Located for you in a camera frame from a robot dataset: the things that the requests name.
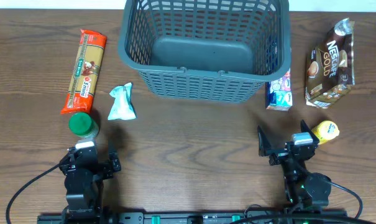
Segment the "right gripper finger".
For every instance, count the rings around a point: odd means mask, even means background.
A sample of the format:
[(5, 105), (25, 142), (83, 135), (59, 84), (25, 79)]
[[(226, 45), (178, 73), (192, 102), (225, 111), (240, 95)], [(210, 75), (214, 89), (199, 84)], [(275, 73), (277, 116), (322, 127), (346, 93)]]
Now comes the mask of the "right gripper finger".
[(270, 150), (272, 150), (272, 146), (260, 126), (257, 127), (257, 134), (259, 138), (259, 156), (269, 156)]
[(303, 119), (300, 121), (300, 128), (302, 133), (310, 134), (314, 144), (319, 143), (319, 139), (316, 137), (316, 135), (312, 132), (312, 130), (308, 127), (308, 125), (305, 123)]

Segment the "yellow Mentos bottle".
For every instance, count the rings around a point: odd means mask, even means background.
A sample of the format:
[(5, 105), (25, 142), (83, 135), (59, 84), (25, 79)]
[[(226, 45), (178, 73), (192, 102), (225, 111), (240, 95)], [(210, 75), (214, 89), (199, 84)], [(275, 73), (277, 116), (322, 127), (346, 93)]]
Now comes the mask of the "yellow Mentos bottle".
[(323, 121), (311, 131), (319, 139), (319, 144), (324, 144), (330, 140), (333, 140), (340, 133), (338, 126), (332, 121)]

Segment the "green lid jar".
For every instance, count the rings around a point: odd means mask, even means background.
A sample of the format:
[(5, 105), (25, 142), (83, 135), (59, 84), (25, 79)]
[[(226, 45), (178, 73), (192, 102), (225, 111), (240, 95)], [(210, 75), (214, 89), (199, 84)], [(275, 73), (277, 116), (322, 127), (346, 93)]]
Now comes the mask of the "green lid jar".
[(75, 113), (69, 120), (70, 131), (82, 139), (95, 138), (99, 133), (99, 126), (88, 114)]

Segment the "small colourful milk carton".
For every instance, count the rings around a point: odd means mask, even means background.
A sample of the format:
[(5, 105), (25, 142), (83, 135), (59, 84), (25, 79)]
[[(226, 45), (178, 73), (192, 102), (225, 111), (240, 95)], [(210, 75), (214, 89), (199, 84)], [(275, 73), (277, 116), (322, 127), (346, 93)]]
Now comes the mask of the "small colourful milk carton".
[(278, 80), (265, 84), (267, 110), (288, 111), (293, 106), (290, 70)]

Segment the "brown Nescafe Gold pouch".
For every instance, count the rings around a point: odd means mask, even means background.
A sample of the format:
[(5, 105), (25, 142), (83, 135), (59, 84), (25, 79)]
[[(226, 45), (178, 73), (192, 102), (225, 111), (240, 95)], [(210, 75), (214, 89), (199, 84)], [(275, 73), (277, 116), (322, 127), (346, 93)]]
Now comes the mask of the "brown Nescafe Gold pouch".
[(305, 100), (308, 106), (329, 108), (355, 85), (354, 21), (334, 25), (307, 59)]

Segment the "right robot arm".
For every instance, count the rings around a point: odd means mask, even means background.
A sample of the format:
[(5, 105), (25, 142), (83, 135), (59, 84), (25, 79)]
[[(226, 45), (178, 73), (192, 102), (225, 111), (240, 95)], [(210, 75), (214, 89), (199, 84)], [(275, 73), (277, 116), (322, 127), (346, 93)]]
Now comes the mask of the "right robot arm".
[(303, 120), (300, 128), (300, 133), (293, 134), (291, 141), (277, 149), (258, 127), (259, 156), (268, 157), (271, 166), (282, 167), (287, 199), (297, 209), (320, 210), (328, 206), (331, 186), (327, 176), (306, 169), (305, 162), (315, 155), (319, 139)]

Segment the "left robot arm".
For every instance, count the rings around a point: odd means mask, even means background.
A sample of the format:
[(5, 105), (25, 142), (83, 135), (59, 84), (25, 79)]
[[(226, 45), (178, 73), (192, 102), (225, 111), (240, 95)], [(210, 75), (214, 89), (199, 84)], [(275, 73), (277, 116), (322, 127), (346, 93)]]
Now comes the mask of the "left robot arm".
[(94, 139), (79, 140), (60, 161), (65, 175), (67, 208), (62, 223), (115, 223), (116, 218), (103, 206), (103, 181), (121, 170), (116, 148), (108, 144), (108, 159), (98, 161)]

